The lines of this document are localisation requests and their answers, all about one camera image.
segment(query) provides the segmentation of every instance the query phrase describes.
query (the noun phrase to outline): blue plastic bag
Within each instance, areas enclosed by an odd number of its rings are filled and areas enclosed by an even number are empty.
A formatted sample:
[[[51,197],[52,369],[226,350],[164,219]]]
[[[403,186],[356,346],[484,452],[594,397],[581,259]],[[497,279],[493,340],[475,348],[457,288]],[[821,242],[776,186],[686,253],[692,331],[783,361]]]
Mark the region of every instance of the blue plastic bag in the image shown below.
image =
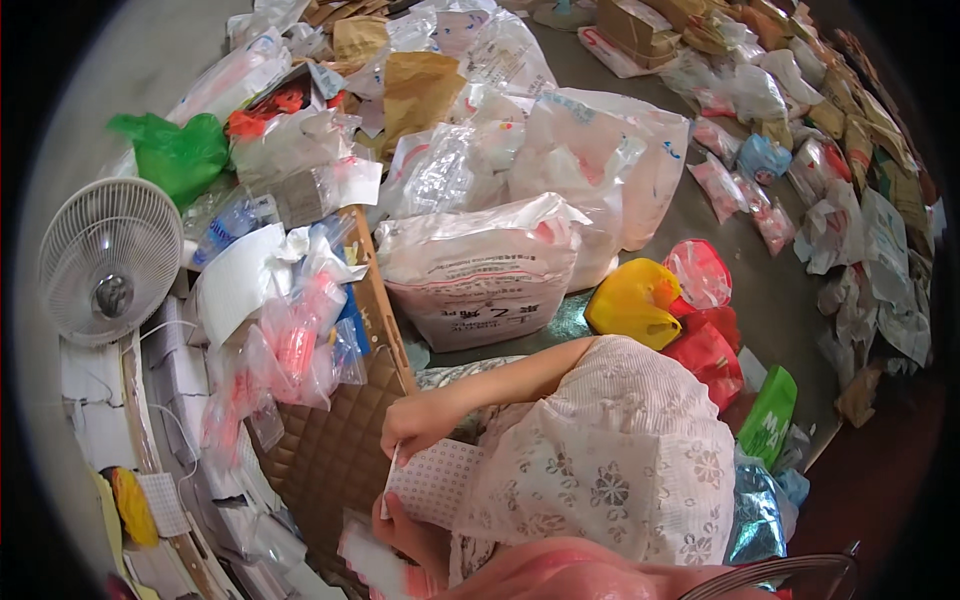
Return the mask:
[[[769,137],[751,133],[740,148],[736,166],[747,178],[760,185],[770,185],[790,168],[791,158],[786,148],[771,142]]]

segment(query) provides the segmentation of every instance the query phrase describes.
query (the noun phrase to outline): yellow plastic bag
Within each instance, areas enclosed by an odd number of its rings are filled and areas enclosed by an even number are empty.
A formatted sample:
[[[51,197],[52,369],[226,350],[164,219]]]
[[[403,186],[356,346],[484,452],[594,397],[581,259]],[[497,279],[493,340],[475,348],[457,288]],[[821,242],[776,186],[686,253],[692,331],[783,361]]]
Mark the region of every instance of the yellow plastic bag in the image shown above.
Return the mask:
[[[680,334],[667,308],[680,295],[680,282],[648,258],[621,265],[600,284],[584,311],[603,334],[626,335],[660,351]]]

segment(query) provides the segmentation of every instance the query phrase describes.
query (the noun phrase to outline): green plastic bag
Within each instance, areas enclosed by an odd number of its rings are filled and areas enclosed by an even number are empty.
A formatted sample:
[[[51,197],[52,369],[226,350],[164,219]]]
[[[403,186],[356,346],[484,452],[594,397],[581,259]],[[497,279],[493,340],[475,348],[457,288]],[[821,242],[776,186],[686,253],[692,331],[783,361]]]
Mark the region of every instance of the green plastic bag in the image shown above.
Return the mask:
[[[793,377],[780,365],[774,366],[763,380],[754,408],[736,434],[744,453],[762,460],[767,470],[780,454],[796,403],[797,384]]]
[[[148,112],[115,115],[107,129],[133,142],[137,174],[160,186],[183,212],[223,170],[229,144],[220,121],[198,114],[183,126]]]

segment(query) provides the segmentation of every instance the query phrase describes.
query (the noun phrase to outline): white lace dress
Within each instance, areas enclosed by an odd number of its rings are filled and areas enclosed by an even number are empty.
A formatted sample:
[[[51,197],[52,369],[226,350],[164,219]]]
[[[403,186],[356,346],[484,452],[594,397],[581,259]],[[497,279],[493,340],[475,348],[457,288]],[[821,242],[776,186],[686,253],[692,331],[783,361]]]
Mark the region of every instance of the white lace dress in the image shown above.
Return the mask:
[[[450,585],[498,544],[587,538],[635,561],[720,564],[732,527],[733,436],[680,363],[598,338],[557,392],[486,409],[488,458],[453,526]]]

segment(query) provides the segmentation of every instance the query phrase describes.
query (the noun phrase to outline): kraft paper bag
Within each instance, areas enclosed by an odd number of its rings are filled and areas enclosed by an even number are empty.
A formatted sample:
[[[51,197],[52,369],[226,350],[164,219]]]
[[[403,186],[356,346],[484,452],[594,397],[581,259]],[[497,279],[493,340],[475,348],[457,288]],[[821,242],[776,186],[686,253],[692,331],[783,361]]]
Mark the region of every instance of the kraft paper bag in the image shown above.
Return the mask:
[[[408,133],[425,132],[446,117],[467,80],[457,74],[460,62],[432,52],[394,52],[383,77],[383,156],[394,153]]]
[[[387,19],[352,16],[333,24],[333,55],[337,62],[366,63],[387,41]]]

